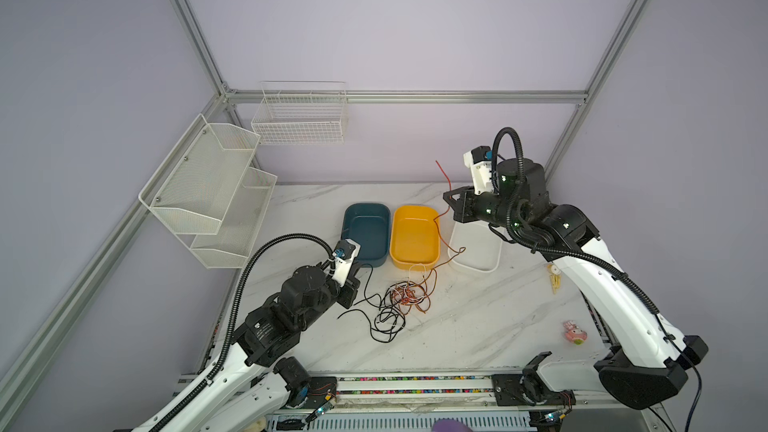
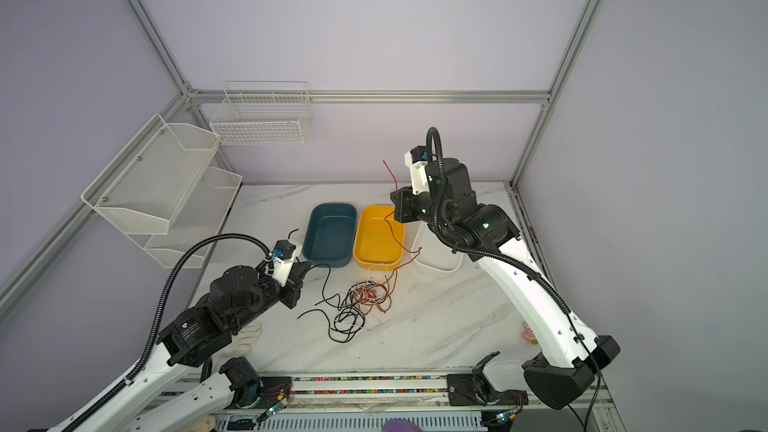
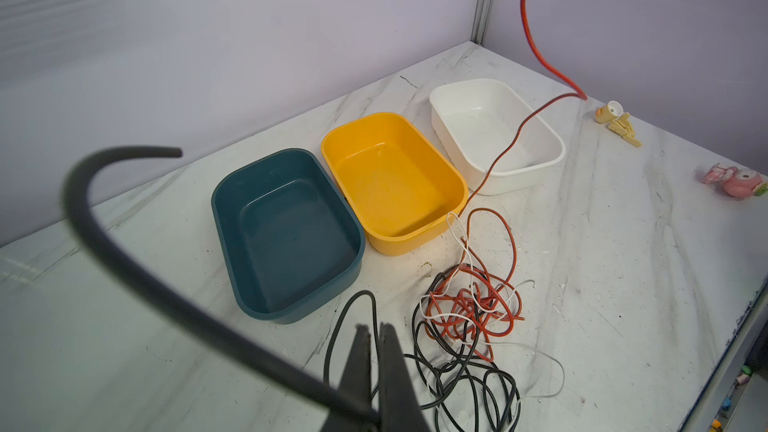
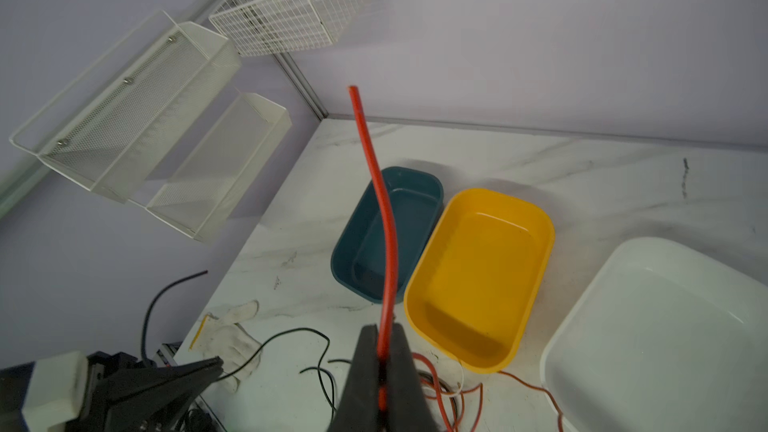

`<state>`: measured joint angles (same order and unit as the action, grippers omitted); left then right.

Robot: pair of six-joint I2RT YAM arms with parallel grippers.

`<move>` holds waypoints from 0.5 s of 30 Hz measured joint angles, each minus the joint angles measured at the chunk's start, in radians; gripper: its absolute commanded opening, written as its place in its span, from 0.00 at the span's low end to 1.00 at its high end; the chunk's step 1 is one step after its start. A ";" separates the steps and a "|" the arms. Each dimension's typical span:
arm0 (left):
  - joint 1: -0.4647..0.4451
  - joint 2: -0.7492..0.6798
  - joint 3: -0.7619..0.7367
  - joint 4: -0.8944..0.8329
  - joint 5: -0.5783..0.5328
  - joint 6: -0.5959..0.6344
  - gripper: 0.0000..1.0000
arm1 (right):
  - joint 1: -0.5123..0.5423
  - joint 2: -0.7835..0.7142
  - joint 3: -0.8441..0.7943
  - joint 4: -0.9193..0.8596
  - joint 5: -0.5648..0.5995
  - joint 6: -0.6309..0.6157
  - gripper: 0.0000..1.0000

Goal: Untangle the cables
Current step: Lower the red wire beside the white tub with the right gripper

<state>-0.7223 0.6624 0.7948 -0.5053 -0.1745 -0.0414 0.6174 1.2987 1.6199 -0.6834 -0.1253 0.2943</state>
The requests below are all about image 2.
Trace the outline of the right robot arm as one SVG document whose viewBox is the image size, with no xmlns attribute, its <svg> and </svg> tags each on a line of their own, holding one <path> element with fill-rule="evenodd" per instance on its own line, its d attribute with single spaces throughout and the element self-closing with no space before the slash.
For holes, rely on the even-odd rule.
<svg viewBox="0 0 768 432">
<path fill-rule="evenodd" d="M 561 410 L 592 384 L 620 347 L 599 335 L 567 304 L 531 257 L 521 232 L 499 206 L 482 204 L 467 167 L 443 153 L 437 128 L 404 155 L 411 182 L 391 193 L 394 218 L 420 221 L 454 254 L 479 264 L 532 329 L 539 353 L 522 366 L 523 378 L 546 406 Z"/>
</svg>

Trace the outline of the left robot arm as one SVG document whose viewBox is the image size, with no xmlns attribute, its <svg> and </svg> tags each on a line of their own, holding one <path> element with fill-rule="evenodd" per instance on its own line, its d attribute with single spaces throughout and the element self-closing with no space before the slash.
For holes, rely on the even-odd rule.
<svg viewBox="0 0 768 432">
<path fill-rule="evenodd" d="M 216 242 L 239 240 L 264 254 L 255 266 L 227 269 L 208 293 L 162 322 L 177 276 L 199 250 Z M 188 371 L 203 366 L 233 338 L 274 305 L 294 308 L 311 265 L 300 260 L 301 247 L 291 238 L 272 247 L 243 233 L 221 233 L 188 249 L 172 268 L 162 289 L 147 342 L 139 359 L 88 404 L 56 425 L 58 431 L 119 431 Z"/>
</svg>

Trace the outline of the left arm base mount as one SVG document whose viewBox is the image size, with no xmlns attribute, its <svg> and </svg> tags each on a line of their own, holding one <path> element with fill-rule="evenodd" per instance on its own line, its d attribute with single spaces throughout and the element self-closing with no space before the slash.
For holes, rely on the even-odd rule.
<svg viewBox="0 0 768 432">
<path fill-rule="evenodd" d="M 225 402 L 229 409 L 267 409 L 279 396 L 288 397 L 293 386 L 290 376 L 262 375 L 245 357 L 228 359 L 212 375 L 223 378 L 225 392 L 230 395 Z"/>
</svg>

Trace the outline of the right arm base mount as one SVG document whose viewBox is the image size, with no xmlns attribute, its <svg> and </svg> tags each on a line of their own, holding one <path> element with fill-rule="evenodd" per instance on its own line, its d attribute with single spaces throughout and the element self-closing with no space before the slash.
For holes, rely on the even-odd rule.
<svg viewBox="0 0 768 432">
<path fill-rule="evenodd" d="M 526 406 L 528 394 L 522 390 L 497 390 L 484 374 L 485 366 L 500 354 L 494 351 L 478 362 L 470 373 L 448 374 L 446 384 L 451 406 Z"/>
</svg>

